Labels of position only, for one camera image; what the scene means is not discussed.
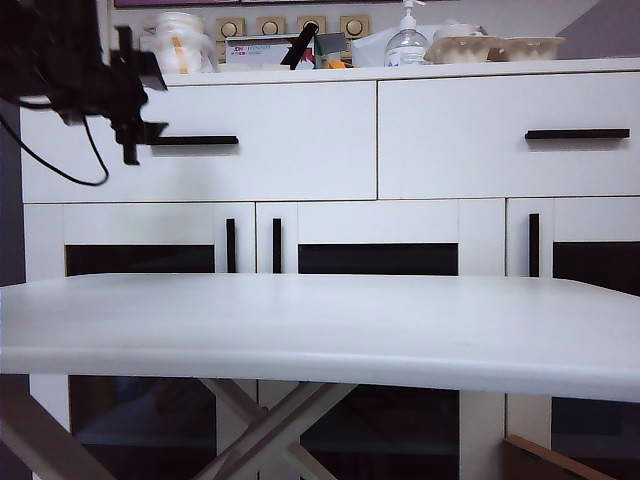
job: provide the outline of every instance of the white table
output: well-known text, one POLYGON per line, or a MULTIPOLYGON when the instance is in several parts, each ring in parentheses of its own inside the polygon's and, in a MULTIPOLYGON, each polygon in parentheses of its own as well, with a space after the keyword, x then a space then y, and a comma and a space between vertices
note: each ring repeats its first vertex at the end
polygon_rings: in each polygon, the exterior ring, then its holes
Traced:
MULTIPOLYGON (((2 373, 197 377, 252 420, 197 479, 241 475, 276 451, 332 478, 290 444, 358 383, 640 401, 640 298, 578 282, 131 274, 0 294, 2 373), (304 383, 265 413, 227 378, 304 383)), ((5 384, 4 440, 36 473, 112 479, 5 384), (79 460, 60 466, 54 441, 79 460)))

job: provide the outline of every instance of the wall outlet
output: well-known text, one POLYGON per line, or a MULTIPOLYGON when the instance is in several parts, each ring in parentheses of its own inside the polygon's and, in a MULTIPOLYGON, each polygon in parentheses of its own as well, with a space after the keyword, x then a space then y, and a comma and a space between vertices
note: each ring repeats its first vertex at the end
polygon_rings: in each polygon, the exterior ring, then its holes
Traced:
POLYGON ((371 33, 369 15, 345 15, 340 17, 340 31, 347 39, 347 50, 340 54, 342 60, 351 61, 351 41, 371 33))
POLYGON ((216 19, 216 55, 218 57, 218 63, 226 62, 226 50, 225 39, 227 37, 234 37, 245 35, 247 31, 247 25, 242 17, 223 17, 216 19))
POLYGON ((324 15, 301 15, 298 17, 298 31, 301 32, 307 23, 318 25, 317 34, 327 33, 327 17, 324 15))
POLYGON ((216 42, 224 42, 227 37, 244 35, 246 31, 246 24, 242 17, 216 19, 216 42))
POLYGON ((340 31, 347 38, 362 38, 370 33, 369 15, 346 15, 340 17, 340 31))
POLYGON ((258 17, 256 18, 256 30, 258 35, 287 33, 287 21, 285 17, 258 17))

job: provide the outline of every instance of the hand sanitizer bottle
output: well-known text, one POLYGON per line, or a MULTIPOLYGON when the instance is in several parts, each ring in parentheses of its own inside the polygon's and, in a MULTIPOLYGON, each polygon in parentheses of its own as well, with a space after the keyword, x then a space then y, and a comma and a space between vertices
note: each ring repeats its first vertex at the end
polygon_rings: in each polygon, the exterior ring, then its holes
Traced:
POLYGON ((406 15, 400 21, 400 32, 387 44, 384 64, 387 67, 402 65, 423 65, 429 41, 416 31, 416 19, 411 16, 413 5, 424 5, 420 0, 403 0, 406 15))

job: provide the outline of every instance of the black cable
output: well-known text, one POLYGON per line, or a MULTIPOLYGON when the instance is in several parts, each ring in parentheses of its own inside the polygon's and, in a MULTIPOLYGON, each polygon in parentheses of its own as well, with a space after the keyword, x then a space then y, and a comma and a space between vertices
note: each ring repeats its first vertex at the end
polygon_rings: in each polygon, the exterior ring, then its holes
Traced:
POLYGON ((5 128, 5 130, 9 134, 9 136, 11 138, 13 138, 13 140, 18 145, 20 145, 20 147, 22 147, 22 149, 25 152, 27 152, 29 155, 31 155, 36 162, 38 162, 41 165, 47 167, 49 170, 52 170, 53 172, 57 173, 61 177, 66 178, 70 182, 77 183, 78 185, 84 185, 84 186, 87 186, 87 187, 99 187, 100 185, 105 184, 107 182, 107 180, 109 180, 109 170, 107 169, 107 166, 104 164, 104 161, 102 160, 102 157, 100 156, 100 152, 98 152, 96 144, 93 141, 93 136, 91 135, 91 131, 89 130, 89 124, 87 123, 87 117, 82 117, 82 123, 84 125, 85 132, 87 133, 87 137, 89 138, 89 143, 91 144, 91 148, 93 149, 93 153, 95 154, 96 158, 98 159, 98 163, 100 164, 100 167, 104 171, 104 178, 102 180, 100 180, 99 182, 87 182, 87 181, 84 181, 84 180, 78 180, 77 178, 74 178, 71 175, 63 172, 59 168, 51 165, 49 162, 47 162, 42 157, 40 157, 37 153, 35 153, 33 150, 31 150, 20 139, 20 137, 16 134, 16 132, 14 132, 12 130, 12 128, 9 125, 9 123, 7 122, 7 120, 2 115, 0 115, 0 124, 2 124, 2 126, 5 128))

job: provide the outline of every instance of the white shelf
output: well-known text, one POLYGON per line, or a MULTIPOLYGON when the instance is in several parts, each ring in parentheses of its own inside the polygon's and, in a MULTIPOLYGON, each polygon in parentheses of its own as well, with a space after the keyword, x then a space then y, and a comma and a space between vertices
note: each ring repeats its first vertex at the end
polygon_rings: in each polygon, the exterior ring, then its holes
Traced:
POLYGON ((308 83, 362 80, 401 80, 409 78, 476 77, 640 70, 640 58, 602 58, 589 60, 540 60, 532 62, 458 63, 415 67, 348 68, 294 71, 221 72, 166 75, 167 85, 250 85, 264 83, 308 83))

